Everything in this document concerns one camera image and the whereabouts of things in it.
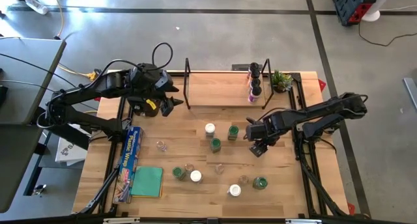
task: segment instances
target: green cloth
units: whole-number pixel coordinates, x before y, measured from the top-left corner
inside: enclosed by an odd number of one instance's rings
[[[130,194],[140,197],[159,197],[161,186],[162,168],[138,166]]]

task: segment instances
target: green jar lid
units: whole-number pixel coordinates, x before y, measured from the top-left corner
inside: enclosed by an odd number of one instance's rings
[[[229,133],[237,134],[239,132],[239,128],[237,126],[230,126]]]
[[[181,176],[183,173],[182,169],[180,167],[175,167],[174,169],[172,169],[172,174],[175,177]]]
[[[211,146],[213,148],[219,148],[220,144],[221,144],[220,139],[214,138],[211,140]]]
[[[268,182],[266,181],[266,178],[259,178],[258,185],[261,188],[265,188],[268,185]]]

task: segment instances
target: gray floor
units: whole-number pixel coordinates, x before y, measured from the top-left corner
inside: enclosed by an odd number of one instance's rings
[[[55,0],[41,1],[56,5]],[[174,47],[173,61],[167,67],[170,70],[182,70],[186,57],[195,70],[230,70],[233,63],[270,58],[273,68],[312,70],[326,81],[309,15],[77,12],[78,7],[307,10],[306,0],[61,0],[61,3],[71,7],[71,12],[64,13],[62,37],[70,36],[61,62],[79,72],[103,68],[112,59],[150,62],[154,45],[169,42]],[[316,10],[333,10],[331,0],[313,0],[313,4]],[[413,4],[417,4],[415,0],[388,0],[384,8]],[[6,15],[0,21],[5,36],[52,38],[61,24],[58,12],[42,16],[8,11]],[[415,33],[415,18],[383,16],[375,23],[363,23],[362,34],[372,41],[386,43],[393,36]],[[367,116],[348,121],[347,126],[371,214],[375,219],[414,223],[417,170],[413,162],[417,151],[413,148],[416,144],[413,131],[417,114],[401,78],[417,79],[417,37],[401,38],[382,48],[364,42],[358,36],[357,26],[342,27],[336,16],[317,16],[317,20],[338,93],[353,91],[369,95]],[[167,55],[166,50],[158,52],[156,63],[164,63]],[[114,68],[129,67],[121,64]],[[74,83],[88,82],[62,70],[57,73]],[[54,79],[50,88],[67,86]],[[323,94],[330,97],[328,89]],[[96,102],[88,104],[97,107]],[[347,199],[358,209],[338,134],[334,135],[334,141]],[[69,214],[79,176],[77,170],[44,170],[42,182],[52,188],[42,197],[22,197],[20,188],[12,208],[0,214],[0,219]]]

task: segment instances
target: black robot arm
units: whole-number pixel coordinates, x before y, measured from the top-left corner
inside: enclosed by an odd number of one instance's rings
[[[165,70],[153,64],[139,64],[131,70],[100,75],[89,85],[53,93],[46,112],[38,118],[38,126],[50,128],[67,123],[79,124],[102,130],[109,140],[120,141],[123,134],[120,119],[101,119],[76,111],[72,105],[98,97],[125,97],[137,115],[154,117],[160,110],[166,117],[183,101],[168,98],[165,93],[178,91]]]
[[[281,135],[303,122],[306,122],[302,125],[305,137],[312,140],[344,119],[360,119],[367,113],[363,96],[347,92],[305,109],[276,111],[263,117],[262,121],[248,119],[251,124],[246,127],[246,135],[249,141],[255,141],[250,150],[257,157],[261,156]]]

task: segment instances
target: succulent plant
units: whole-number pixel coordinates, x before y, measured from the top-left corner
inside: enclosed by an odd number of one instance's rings
[[[278,70],[275,70],[272,75],[272,85],[278,92],[285,92],[291,89],[293,77],[289,74],[283,74]]]

